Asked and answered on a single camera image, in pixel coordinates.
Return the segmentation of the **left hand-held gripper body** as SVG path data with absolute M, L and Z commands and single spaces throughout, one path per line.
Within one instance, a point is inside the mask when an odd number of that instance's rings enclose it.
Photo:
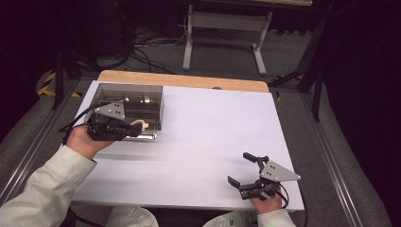
M 101 101 L 87 119 L 88 133 L 96 141 L 121 141 L 130 135 L 122 101 Z

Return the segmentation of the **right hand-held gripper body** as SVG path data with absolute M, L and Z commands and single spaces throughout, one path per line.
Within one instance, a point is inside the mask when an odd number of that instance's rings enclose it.
M 301 176 L 295 172 L 280 166 L 274 161 L 267 161 L 262 164 L 259 179 L 254 183 L 240 185 L 238 191 L 242 200 L 271 200 L 276 194 L 281 194 L 281 182 L 299 181 L 300 179 Z

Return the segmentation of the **smoked clear drawer organizer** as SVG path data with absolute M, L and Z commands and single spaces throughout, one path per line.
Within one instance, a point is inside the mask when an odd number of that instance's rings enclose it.
M 164 114 L 163 87 L 158 85 L 119 84 L 100 82 L 91 102 L 91 110 L 85 115 L 84 122 L 94 107 L 101 101 L 122 101 L 125 109 L 125 122 L 139 121 L 143 132 L 137 137 L 122 140 L 155 140 L 162 129 Z

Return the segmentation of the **person's left hand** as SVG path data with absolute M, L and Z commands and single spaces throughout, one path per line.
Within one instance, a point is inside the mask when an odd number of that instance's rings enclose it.
M 86 126 L 79 126 L 69 133 L 66 146 L 83 157 L 92 160 L 98 152 L 112 143 L 113 141 L 95 141 L 87 132 Z

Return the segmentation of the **person's right hand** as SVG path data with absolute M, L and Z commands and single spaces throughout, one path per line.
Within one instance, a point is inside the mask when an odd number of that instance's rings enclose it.
M 266 214 L 282 208 L 282 198 L 278 194 L 276 194 L 273 199 L 264 201 L 253 198 L 251 199 L 251 203 L 258 215 Z

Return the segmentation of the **person's right leg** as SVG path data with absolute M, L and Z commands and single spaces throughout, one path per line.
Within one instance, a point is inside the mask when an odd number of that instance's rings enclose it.
M 254 227 L 252 212 L 233 211 L 208 220 L 202 227 Z

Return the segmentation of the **person's leg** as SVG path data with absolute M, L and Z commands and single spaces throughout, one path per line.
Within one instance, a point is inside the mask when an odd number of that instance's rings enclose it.
M 116 206 L 109 215 L 106 227 L 159 227 L 159 224 L 145 208 Z
M 252 212 L 233 211 L 208 220 L 202 227 L 254 227 Z

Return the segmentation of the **white table sheet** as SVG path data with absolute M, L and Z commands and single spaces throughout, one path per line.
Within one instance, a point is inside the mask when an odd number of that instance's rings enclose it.
M 228 183 L 257 179 L 258 167 L 244 153 L 292 167 L 269 93 L 166 86 L 164 104 L 156 138 L 100 151 L 74 201 L 248 210 L 251 204 Z

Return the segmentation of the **black metal stand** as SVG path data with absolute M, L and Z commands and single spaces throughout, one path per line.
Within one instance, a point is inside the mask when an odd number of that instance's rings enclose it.
M 320 63 L 316 57 L 316 51 L 320 45 L 327 18 L 327 15 L 320 17 L 319 23 L 313 31 L 296 70 L 281 78 L 274 79 L 269 83 L 270 87 L 278 87 L 292 79 L 302 76 L 302 79 L 297 85 L 297 91 L 300 93 L 307 93 L 311 87 L 314 87 L 311 112 L 316 122 L 320 121 L 319 110 L 323 88 L 323 74 L 320 69 Z
M 82 72 L 78 66 L 79 61 L 97 72 L 102 71 L 98 64 L 84 57 L 70 43 L 61 41 L 57 47 L 55 57 L 55 100 L 52 107 L 53 110 L 56 110 L 64 100 L 64 74 L 67 74 L 68 78 L 72 80 L 78 80 L 82 77 Z

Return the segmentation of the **wooden table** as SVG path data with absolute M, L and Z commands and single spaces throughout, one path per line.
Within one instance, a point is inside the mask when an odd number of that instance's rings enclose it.
M 98 80 L 106 82 L 134 83 L 146 85 L 179 86 L 202 89 L 219 88 L 221 90 L 268 93 L 268 84 L 264 81 L 243 79 L 221 79 L 183 75 L 169 75 L 143 72 L 104 70 Z

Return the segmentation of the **yellow black floor tape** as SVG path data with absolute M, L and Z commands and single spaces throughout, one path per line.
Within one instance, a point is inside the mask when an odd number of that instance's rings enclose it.
M 55 73 L 51 73 L 50 75 L 48 75 L 46 77 L 46 79 L 44 80 L 43 85 L 40 87 L 40 89 L 37 91 L 37 94 L 39 96 L 42 95 L 46 95 L 46 96 L 55 96 L 56 92 L 55 91 L 50 91 L 49 90 L 49 85 L 52 82 L 52 80 L 55 78 L 56 74 Z

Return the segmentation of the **person's left leg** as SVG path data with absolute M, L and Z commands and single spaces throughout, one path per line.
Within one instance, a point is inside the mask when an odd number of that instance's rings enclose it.
M 159 224 L 145 208 L 116 206 L 109 215 L 106 227 L 159 227 Z

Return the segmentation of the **grey metal floor rail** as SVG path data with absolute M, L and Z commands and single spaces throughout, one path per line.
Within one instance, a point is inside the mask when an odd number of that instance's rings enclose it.
M 25 155 L 23 156 L 21 162 L 18 164 L 16 169 L 12 172 L 8 183 L 6 184 L 3 191 L 0 193 L 0 206 L 5 204 L 7 201 L 14 198 L 19 191 L 21 185 L 23 184 L 29 170 L 37 159 L 44 143 L 46 142 L 51 130 L 53 129 L 53 125 L 56 122 L 56 119 L 60 115 L 62 109 L 69 97 L 73 94 L 75 89 L 79 84 L 78 80 L 71 80 L 66 88 L 64 97 L 61 99 L 61 103 L 55 110 L 51 110 L 50 114 L 44 121 L 44 125 L 41 127 L 39 132 L 37 133 L 35 139 L 33 140 L 30 147 L 27 149 Z
M 348 220 L 349 226 L 363 227 L 361 218 L 357 212 L 357 208 L 355 207 L 355 204 L 350 195 L 350 191 L 348 190 L 348 186 L 340 173 L 340 169 L 332 153 L 332 149 L 330 148 L 327 137 L 323 132 L 322 125 L 315 120 L 315 117 L 312 113 L 312 102 L 309 100 L 306 94 L 300 94 L 300 99 L 302 100 L 306 115 L 312 126 L 312 129 L 315 132 L 319 141 L 323 160 L 336 190 L 337 196 L 340 200 L 341 207 Z

